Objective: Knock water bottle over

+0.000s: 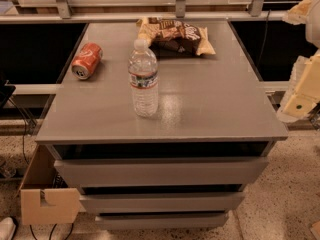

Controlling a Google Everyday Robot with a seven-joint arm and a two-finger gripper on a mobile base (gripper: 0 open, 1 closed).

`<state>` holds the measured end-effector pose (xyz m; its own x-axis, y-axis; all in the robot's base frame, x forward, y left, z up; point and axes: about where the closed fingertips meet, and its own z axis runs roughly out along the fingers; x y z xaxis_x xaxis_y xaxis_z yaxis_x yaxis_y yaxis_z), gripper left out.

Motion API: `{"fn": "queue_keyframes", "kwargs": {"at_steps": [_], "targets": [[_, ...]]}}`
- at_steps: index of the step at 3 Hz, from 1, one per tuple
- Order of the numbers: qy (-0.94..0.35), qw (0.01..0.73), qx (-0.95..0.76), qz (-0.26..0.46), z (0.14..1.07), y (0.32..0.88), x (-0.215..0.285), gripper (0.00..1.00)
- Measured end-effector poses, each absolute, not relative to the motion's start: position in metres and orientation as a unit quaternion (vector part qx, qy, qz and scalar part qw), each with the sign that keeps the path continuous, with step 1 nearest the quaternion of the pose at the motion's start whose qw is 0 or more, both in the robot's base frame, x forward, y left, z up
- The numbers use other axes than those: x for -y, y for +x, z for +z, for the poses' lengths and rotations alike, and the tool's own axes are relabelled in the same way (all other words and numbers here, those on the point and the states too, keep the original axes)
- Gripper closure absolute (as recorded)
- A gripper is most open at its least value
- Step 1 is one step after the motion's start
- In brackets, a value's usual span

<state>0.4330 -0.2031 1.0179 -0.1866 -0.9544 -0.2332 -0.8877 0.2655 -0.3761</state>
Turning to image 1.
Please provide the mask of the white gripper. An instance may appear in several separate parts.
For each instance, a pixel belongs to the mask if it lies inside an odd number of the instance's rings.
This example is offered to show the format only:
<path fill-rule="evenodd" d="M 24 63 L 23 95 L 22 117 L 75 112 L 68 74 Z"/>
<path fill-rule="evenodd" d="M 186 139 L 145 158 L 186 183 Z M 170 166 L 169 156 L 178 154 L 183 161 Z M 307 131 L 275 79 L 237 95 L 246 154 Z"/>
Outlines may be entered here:
<path fill-rule="evenodd" d="M 302 0 L 285 13 L 284 21 L 292 25 L 306 23 L 306 40 L 320 48 L 320 0 Z M 319 102 L 320 53 L 310 58 L 299 56 L 277 110 L 277 118 L 285 123 L 304 119 Z"/>

